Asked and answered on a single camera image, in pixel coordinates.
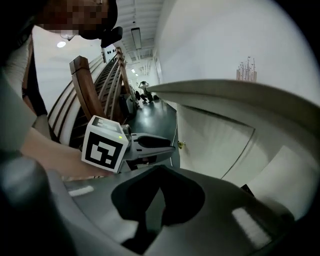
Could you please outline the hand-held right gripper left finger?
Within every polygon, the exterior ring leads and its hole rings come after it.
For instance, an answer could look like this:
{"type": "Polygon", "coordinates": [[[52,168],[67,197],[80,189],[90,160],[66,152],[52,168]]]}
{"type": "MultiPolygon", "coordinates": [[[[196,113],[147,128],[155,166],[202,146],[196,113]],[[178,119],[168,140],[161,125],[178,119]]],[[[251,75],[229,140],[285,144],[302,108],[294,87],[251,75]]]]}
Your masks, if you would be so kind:
{"type": "Polygon", "coordinates": [[[162,192],[156,178],[161,165],[105,178],[65,183],[88,220],[118,245],[153,245],[162,234],[162,192]]]}

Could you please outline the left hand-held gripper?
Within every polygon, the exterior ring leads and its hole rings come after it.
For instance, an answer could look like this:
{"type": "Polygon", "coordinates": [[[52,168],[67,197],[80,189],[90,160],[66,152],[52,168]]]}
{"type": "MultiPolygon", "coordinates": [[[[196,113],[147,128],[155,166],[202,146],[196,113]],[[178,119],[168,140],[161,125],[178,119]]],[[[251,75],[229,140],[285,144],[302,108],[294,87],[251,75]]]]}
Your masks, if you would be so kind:
{"type": "Polygon", "coordinates": [[[154,165],[156,155],[172,154],[176,150],[169,139],[148,133],[133,133],[130,140],[118,122],[94,115],[85,130],[81,160],[118,173],[130,143],[140,157],[125,160],[125,172],[154,165]]]}

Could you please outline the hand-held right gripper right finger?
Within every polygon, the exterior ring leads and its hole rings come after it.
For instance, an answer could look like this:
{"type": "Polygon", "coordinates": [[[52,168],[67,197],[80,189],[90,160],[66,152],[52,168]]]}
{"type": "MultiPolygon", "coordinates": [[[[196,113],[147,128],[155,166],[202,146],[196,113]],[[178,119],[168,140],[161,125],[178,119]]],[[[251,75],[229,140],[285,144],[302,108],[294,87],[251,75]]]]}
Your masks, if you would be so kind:
{"type": "Polygon", "coordinates": [[[156,173],[165,209],[149,256],[266,256],[295,222],[228,181],[165,166],[156,173]]]}

